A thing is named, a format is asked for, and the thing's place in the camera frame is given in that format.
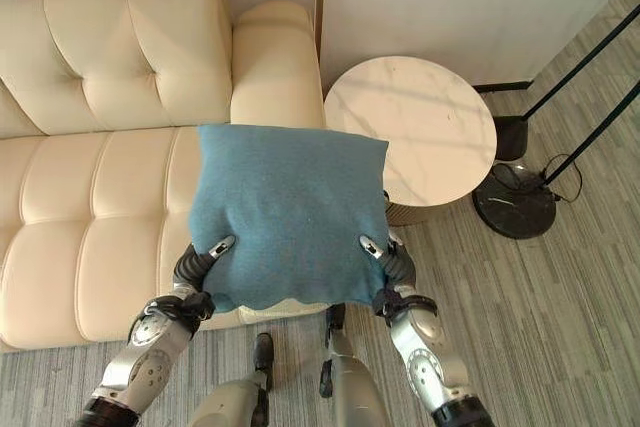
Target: round side table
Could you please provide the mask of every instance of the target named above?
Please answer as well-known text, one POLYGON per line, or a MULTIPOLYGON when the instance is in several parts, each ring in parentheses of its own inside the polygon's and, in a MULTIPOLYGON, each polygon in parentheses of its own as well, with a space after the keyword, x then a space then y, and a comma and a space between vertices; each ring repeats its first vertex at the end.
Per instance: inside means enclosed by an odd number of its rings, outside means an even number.
POLYGON ((389 141, 384 188, 391 225, 426 220, 430 206, 480 184, 493 163, 489 109, 461 77, 433 62, 381 57, 356 65, 331 87, 327 127, 389 141))

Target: gray carpet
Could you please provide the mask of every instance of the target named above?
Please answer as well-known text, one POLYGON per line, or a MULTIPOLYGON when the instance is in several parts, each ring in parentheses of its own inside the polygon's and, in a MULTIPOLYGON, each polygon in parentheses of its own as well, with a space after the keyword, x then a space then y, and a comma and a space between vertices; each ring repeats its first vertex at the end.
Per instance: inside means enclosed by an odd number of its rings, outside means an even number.
MULTIPOLYGON (((610 0, 527 92, 485 99, 495 114, 522 112, 640 0, 610 0)), ((570 152, 640 76, 636 21, 532 121, 527 165, 570 152)), ((476 216, 470 199, 400 229, 471 378, 500 426, 640 425, 640 102, 580 159, 583 195, 558 205, 544 237, 512 241, 476 216)), ((553 186, 570 195, 575 177, 553 186)), ((370 366, 397 426, 427 426, 383 322, 349 309, 348 333, 370 366)), ((330 426, 317 395, 321 315, 199 333, 145 426, 184 426, 215 385, 243 376, 260 330, 277 345, 274 426, 330 426)), ((0 424, 68 425, 120 344, 0 357, 0 424)))

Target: blue cushion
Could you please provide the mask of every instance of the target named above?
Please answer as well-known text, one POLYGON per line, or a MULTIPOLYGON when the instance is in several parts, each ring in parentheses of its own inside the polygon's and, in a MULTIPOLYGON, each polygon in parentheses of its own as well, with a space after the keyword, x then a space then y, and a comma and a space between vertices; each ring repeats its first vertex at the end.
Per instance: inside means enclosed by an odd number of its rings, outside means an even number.
POLYGON ((328 130, 199 128, 203 166, 189 226, 195 249, 234 247, 204 281, 217 312, 303 303, 370 303, 384 274, 362 251, 386 245, 387 142, 328 130))

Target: sofa armrest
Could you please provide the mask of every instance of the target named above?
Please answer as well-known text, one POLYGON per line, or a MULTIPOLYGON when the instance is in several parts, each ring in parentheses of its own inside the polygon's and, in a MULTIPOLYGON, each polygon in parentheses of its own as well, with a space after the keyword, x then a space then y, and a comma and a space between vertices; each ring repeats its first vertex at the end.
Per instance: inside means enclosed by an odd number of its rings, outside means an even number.
POLYGON ((324 128, 320 72, 306 11, 260 4, 233 31, 231 123, 324 128))

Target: cream leather sofa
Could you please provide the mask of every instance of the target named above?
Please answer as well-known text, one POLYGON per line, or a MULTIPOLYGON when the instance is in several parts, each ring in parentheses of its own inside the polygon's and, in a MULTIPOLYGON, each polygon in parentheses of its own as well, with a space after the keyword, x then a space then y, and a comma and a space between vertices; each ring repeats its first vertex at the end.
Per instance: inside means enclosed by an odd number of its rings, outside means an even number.
POLYGON ((301 7, 232 28, 225 0, 0 0, 2 350, 123 339, 170 290, 211 122, 324 126, 301 7))

